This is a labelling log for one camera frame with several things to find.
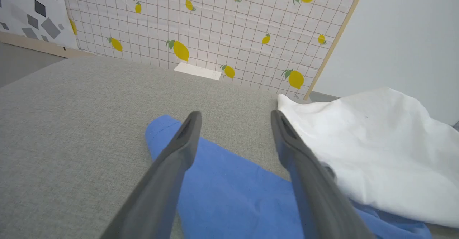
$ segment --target white cloth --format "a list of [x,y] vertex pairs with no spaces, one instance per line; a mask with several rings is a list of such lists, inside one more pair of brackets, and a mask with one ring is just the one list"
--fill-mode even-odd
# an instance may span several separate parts
[[279,94],[278,109],[351,199],[459,228],[459,133],[418,100],[388,88],[305,105]]

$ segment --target white grid backdrop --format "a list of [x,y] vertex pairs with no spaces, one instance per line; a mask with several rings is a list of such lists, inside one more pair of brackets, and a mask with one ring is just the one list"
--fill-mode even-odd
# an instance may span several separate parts
[[[188,63],[218,70],[234,68],[235,77],[223,81],[303,98],[336,37],[353,0],[65,0],[77,27],[81,50],[175,68],[180,59],[166,48],[174,39],[189,52]],[[136,1],[142,12],[136,13]],[[261,41],[271,35],[268,44]],[[325,35],[328,43],[318,43]],[[117,51],[106,41],[121,42]],[[300,89],[283,79],[294,69],[304,76]]]

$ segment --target wall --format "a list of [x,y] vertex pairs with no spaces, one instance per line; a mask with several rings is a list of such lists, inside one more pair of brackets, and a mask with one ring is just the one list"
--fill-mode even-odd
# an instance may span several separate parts
[[459,0],[360,0],[316,92],[344,97],[391,87],[431,117],[459,120]]
[[0,0],[0,31],[77,48],[64,0]]
[[82,50],[302,99],[354,0],[66,0]]

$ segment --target wooden edge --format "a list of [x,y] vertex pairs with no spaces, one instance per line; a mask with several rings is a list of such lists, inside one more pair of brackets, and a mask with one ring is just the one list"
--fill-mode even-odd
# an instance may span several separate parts
[[23,37],[13,33],[0,32],[0,41],[5,44],[20,46],[35,51],[53,54],[65,58],[80,57],[80,56],[94,56],[94,54],[83,52],[80,50],[66,48],[54,43],[41,41],[33,38]]
[[341,25],[341,28],[340,30],[338,31],[338,34],[336,35],[336,38],[335,40],[333,41],[333,44],[330,46],[330,49],[328,50],[328,53],[327,55],[325,56],[325,59],[323,60],[322,62],[322,65],[320,66],[319,70],[317,71],[317,74],[316,76],[314,77],[313,79],[313,82],[311,83],[311,86],[309,86],[309,89],[308,89],[308,92],[306,93],[306,95],[304,96],[303,100],[307,100],[309,95],[311,94],[320,74],[322,73],[323,71],[323,68],[325,68],[325,65],[327,64],[328,62],[328,59],[330,58],[331,54],[333,53],[333,50],[335,49],[336,47],[336,44],[338,43],[338,41],[340,40],[341,38],[341,35],[343,34],[344,32],[344,29],[346,28],[346,25],[347,23],[349,22],[349,20],[351,19],[351,16],[352,16],[352,13],[354,13],[354,10],[355,10],[355,7],[357,7],[357,4],[359,3],[359,0],[354,0],[354,2],[352,3],[351,5],[351,8],[349,9],[349,12],[347,13],[346,15],[346,18],[344,19],[343,21],[343,24]]

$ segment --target blue garment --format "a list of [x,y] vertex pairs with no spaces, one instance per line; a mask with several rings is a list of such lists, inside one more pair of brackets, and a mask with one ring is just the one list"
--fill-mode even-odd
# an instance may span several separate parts
[[[145,131],[153,159],[181,123],[168,115]],[[431,239],[425,224],[355,204],[369,229],[384,239]],[[185,173],[177,210],[186,238],[303,238],[292,184],[226,149],[199,139]]]

